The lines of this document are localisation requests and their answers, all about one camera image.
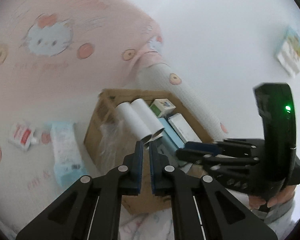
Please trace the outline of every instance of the open box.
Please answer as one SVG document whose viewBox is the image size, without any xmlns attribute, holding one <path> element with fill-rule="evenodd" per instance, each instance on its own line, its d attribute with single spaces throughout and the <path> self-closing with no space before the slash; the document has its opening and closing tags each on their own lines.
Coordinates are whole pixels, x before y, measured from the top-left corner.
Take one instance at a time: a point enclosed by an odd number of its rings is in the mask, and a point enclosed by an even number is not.
<svg viewBox="0 0 300 240">
<path fill-rule="evenodd" d="M 87 151 L 96 165 L 96 167 L 106 173 L 110 169 L 120 166 L 126 155 L 134 152 L 135 142 L 137 139 L 128 131 L 123 132 L 124 136 L 117 138 L 117 150 L 111 165 L 105 166 L 105 158 L 101 154 L 100 143 L 103 138 L 102 125 L 115 124 L 118 120 L 116 107 L 123 102 L 132 102 L 138 98 L 142 98 L 148 105 L 155 99 L 167 98 L 173 103 L 176 109 L 173 114 L 181 113 L 194 132 L 198 135 L 203 143 L 211 143 L 213 139 L 190 113 L 190 111 L 182 104 L 182 102 L 170 92 L 167 91 L 149 91 L 149 90 L 128 90 L 128 89 L 105 89 L 99 95 L 99 101 L 92 114 L 92 118 L 84 139 Z M 195 177 L 201 177 L 203 170 L 200 166 L 193 165 L 188 174 Z M 151 213 L 158 210 L 171 207 L 170 198 L 157 197 L 152 195 L 150 182 L 149 152 L 144 150 L 142 186 L 139 196 L 123 196 L 122 204 L 130 214 Z"/>
</svg>

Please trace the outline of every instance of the white paper roll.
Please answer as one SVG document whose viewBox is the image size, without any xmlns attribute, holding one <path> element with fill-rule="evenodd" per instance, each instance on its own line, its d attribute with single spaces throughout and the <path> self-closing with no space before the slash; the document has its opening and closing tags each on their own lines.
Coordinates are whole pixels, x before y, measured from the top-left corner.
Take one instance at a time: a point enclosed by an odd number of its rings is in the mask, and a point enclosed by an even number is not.
<svg viewBox="0 0 300 240">
<path fill-rule="evenodd" d="M 139 98 L 131 103 L 131 107 L 140 116 L 141 120 L 150 129 L 153 137 L 158 136 L 164 130 L 163 125 L 155 116 L 154 112 L 150 109 L 147 103 Z"/>
<path fill-rule="evenodd" d="M 138 140 L 146 143 L 152 137 L 150 129 L 142 121 L 140 116 L 133 110 L 129 102 L 124 102 L 116 107 L 120 117 L 122 117 L 130 131 Z"/>
</svg>

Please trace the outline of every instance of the white notepad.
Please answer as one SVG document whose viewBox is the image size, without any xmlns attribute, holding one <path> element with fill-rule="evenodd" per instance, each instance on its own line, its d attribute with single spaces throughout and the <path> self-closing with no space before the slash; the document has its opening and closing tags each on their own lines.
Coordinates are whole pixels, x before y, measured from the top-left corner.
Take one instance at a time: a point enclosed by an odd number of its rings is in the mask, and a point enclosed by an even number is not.
<svg viewBox="0 0 300 240">
<path fill-rule="evenodd" d="M 194 130 L 188 124 L 182 114 L 175 114 L 168 119 L 169 124 L 173 127 L 176 133 L 180 136 L 181 140 L 186 142 L 202 142 L 196 135 Z"/>
</svg>

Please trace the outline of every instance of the human hand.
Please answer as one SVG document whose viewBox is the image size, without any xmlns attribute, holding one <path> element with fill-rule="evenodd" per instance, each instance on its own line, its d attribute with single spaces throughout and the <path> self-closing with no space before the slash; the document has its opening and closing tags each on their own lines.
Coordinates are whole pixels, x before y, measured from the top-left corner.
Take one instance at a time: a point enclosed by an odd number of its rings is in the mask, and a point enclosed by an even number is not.
<svg viewBox="0 0 300 240">
<path fill-rule="evenodd" d="M 283 204 L 289 201 L 294 196 L 294 190 L 296 185 L 294 186 L 287 186 L 284 190 L 280 191 L 276 196 L 271 198 L 268 203 L 261 197 L 257 196 L 250 196 L 249 195 L 249 206 L 252 209 L 259 209 L 260 206 L 267 203 L 267 207 L 271 208 L 276 204 Z"/>
</svg>

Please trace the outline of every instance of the pink fabric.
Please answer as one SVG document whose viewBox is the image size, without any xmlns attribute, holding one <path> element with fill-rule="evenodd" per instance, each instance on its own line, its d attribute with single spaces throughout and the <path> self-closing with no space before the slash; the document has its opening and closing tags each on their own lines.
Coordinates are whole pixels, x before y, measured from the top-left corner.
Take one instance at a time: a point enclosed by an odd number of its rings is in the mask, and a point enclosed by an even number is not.
<svg viewBox="0 0 300 240">
<path fill-rule="evenodd" d="M 121 87 L 163 62 L 161 44 L 157 23 L 125 0 L 1 0 L 0 110 Z"/>
</svg>

